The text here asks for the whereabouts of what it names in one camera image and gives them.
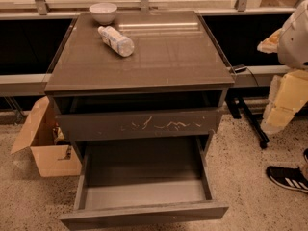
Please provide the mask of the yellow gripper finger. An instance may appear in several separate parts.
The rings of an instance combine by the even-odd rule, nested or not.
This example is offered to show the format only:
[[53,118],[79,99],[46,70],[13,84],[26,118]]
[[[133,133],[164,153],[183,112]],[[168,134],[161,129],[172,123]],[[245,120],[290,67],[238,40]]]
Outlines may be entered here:
[[276,53],[278,48],[280,33],[281,33],[280,29],[273,32],[269,37],[267,37],[258,44],[257,50],[267,54]]
[[308,102],[308,72],[294,70],[283,77],[274,76],[269,88],[269,104],[261,122],[267,134],[282,131]]

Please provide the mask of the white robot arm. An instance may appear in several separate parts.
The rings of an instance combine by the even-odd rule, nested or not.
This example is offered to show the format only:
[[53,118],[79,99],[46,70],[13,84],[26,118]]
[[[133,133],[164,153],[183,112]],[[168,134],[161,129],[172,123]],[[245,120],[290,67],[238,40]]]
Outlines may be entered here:
[[269,104],[261,122],[267,134],[282,131],[308,103],[308,1],[302,1],[283,26],[257,46],[263,53],[276,53],[278,61],[291,70],[274,76]]

